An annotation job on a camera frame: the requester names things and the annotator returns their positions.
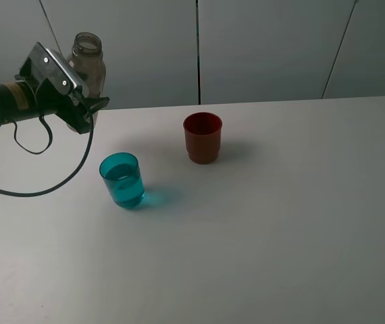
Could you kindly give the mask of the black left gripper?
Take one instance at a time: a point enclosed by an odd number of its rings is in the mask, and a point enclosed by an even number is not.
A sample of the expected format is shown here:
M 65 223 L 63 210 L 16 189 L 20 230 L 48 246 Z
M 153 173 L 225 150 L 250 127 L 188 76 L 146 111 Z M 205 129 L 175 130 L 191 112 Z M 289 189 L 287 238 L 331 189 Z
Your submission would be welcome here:
M 109 104 L 109 97 L 75 99 L 68 94 L 60 94 L 48 80 L 42 84 L 26 81 L 15 75 L 14 85 L 20 87 L 13 120 L 16 122 L 38 118 L 43 115 L 56 115 L 78 134 L 87 134 L 94 129 L 95 114 Z

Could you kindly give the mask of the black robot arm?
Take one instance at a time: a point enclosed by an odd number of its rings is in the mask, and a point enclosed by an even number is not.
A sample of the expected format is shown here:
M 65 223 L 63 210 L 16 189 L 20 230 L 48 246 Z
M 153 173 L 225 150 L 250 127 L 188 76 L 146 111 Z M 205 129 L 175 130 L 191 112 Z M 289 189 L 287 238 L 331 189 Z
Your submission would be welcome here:
M 91 130 L 91 115 L 109 98 L 85 98 L 75 90 L 61 94 L 49 80 L 35 90 L 25 81 L 0 84 L 0 127 L 27 119 L 56 115 L 79 134 Z

